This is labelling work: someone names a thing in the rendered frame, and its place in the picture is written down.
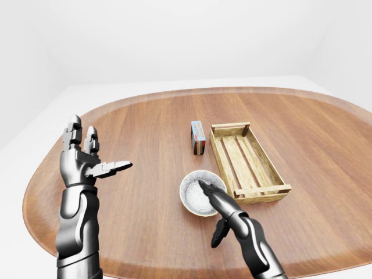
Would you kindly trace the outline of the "black bowl with speckled inside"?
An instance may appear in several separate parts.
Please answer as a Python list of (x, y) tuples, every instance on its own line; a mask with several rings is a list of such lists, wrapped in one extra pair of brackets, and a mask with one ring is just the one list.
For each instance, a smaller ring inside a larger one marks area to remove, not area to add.
[(187, 174), (181, 182), (181, 201), (191, 213), (197, 216), (214, 216), (218, 214), (218, 211), (210, 204), (209, 198), (198, 183), (199, 180), (203, 180), (207, 184), (214, 184), (217, 188), (227, 192), (225, 183), (217, 174), (207, 170), (196, 170)]

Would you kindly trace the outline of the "wooden slat tray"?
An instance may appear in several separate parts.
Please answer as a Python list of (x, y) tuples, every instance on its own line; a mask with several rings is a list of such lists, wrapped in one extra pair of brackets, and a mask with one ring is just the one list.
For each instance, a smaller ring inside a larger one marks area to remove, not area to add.
[(210, 143), (227, 192), (239, 204), (279, 201), (292, 189), (274, 167), (250, 123), (213, 124)]

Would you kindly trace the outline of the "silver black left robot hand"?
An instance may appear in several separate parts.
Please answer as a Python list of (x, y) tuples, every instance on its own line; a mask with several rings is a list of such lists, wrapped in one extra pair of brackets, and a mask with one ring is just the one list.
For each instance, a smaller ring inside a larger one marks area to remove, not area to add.
[(98, 156), (99, 141), (95, 127), (89, 126), (82, 139), (81, 119), (72, 115), (63, 132), (63, 150), (60, 154), (60, 172), (66, 187), (80, 184), (94, 185), (97, 178), (115, 175), (130, 168), (129, 161), (102, 163)]

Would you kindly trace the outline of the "blue printed food box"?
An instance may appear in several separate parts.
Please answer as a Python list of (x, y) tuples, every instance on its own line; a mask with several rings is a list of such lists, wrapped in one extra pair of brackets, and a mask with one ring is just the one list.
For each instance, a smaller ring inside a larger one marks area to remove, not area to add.
[(191, 142), (194, 155), (203, 155), (205, 151), (206, 137), (201, 121), (191, 121)]

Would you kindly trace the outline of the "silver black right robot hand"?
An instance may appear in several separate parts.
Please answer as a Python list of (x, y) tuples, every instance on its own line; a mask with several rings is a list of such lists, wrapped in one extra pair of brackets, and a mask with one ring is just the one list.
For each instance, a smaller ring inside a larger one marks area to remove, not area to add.
[(214, 184), (207, 184), (202, 180), (199, 180), (198, 183), (209, 198), (210, 204), (222, 215), (222, 219), (217, 222), (216, 231), (213, 233), (212, 248), (216, 248), (221, 243), (231, 228), (240, 238), (245, 239), (249, 231), (247, 225), (239, 218), (239, 212), (242, 212), (239, 204)]

